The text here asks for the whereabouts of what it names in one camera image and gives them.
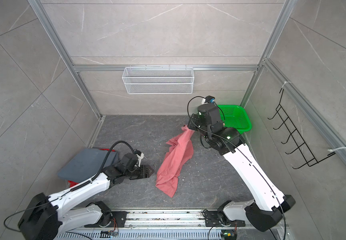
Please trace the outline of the pink-red t-shirt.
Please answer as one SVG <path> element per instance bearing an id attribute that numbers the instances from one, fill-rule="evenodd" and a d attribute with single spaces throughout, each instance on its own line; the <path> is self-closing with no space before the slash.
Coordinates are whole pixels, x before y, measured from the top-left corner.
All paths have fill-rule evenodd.
<path id="1" fill-rule="evenodd" d="M 173 197 L 178 187 L 178 177 L 183 165 L 192 158 L 194 149 L 191 137 L 194 134 L 188 126 L 181 128 L 182 133 L 170 139 L 169 152 L 157 172 L 156 187 L 169 197 Z"/>

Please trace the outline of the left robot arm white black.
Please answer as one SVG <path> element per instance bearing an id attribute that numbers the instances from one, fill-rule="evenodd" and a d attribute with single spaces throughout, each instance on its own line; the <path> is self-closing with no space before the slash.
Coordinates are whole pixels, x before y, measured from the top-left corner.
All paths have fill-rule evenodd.
<path id="1" fill-rule="evenodd" d="M 102 201 L 85 208 L 77 205 L 124 180 L 147 179 L 154 169 L 142 165 L 143 153 L 128 153 L 116 164 L 101 167 L 97 175 L 67 190 L 32 198 L 18 222 L 26 240 L 53 240 L 57 235 L 87 225 L 107 227 L 114 223 L 111 209 Z"/>

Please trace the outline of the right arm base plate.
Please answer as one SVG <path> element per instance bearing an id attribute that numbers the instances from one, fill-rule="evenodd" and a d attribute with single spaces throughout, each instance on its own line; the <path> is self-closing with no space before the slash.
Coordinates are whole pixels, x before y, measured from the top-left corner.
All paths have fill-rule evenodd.
<path id="1" fill-rule="evenodd" d="M 226 226 L 226 227 L 245 227 L 246 223 L 242 220 L 229 220 L 224 214 L 218 211 L 203 210 L 202 216 L 207 227 Z"/>

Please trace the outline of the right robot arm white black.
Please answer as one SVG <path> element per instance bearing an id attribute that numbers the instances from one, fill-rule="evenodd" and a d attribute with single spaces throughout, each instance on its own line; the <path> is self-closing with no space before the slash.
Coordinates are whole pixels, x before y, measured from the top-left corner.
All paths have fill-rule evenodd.
<path id="1" fill-rule="evenodd" d="M 215 103 L 205 103 L 192 114 L 188 127 L 200 132 L 210 148 L 218 151 L 237 171 L 250 190 L 253 199 L 246 202 L 227 201 L 218 208 L 222 222 L 248 221 L 265 232 L 285 220 L 285 212 L 295 205 L 291 195 L 285 195 L 269 179 L 250 152 L 240 132 L 226 127 Z"/>

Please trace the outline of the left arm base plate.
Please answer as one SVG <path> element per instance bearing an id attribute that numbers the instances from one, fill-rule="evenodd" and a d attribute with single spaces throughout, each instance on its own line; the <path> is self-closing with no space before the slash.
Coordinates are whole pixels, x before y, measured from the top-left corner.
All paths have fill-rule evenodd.
<path id="1" fill-rule="evenodd" d="M 96 224 L 85 225 L 85 228 L 123 228 L 126 223 L 128 212 L 115 211 L 111 214 L 104 214 Z"/>

